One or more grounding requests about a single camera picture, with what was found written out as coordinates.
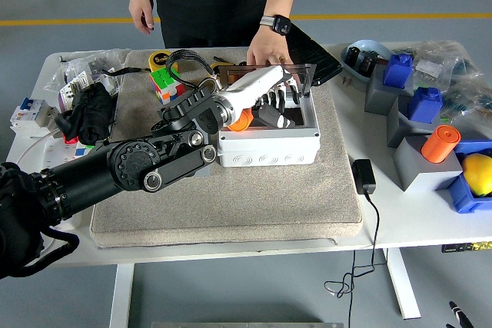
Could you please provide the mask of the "person's left hand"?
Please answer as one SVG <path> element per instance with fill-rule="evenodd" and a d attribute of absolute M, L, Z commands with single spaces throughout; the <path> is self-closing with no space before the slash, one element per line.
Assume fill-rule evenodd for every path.
<path fill-rule="evenodd" d="M 291 57 L 284 36 L 261 25 L 247 52 L 248 65 L 290 65 Z"/>

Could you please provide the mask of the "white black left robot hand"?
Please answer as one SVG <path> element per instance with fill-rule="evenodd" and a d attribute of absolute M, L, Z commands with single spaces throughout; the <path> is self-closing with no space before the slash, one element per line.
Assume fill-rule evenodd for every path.
<path fill-rule="evenodd" d="M 272 128 L 293 128 L 295 123 L 284 116 L 287 89 L 295 104 L 300 103 L 298 83 L 280 65 L 248 72 L 234 84 L 214 95 L 222 109 L 224 126 L 231 131 L 244 131 L 253 120 Z"/>

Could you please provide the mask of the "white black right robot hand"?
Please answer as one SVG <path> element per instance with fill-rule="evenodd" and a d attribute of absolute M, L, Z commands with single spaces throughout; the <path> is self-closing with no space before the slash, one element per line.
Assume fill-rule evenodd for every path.
<path fill-rule="evenodd" d="M 461 310 L 461 308 L 454 302 L 450 301 L 449 306 L 455 315 L 458 324 L 460 325 L 461 328 L 473 328 L 473 324 L 471 321 L 468 319 L 466 314 Z"/>

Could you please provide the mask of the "person's right hand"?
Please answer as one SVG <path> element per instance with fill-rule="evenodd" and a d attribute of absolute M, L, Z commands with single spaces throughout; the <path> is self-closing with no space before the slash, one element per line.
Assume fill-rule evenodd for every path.
<path fill-rule="evenodd" d="M 153 0 L 129 0 L 128 10 L 141 33 L 149 35 L 154 30 Z"/>

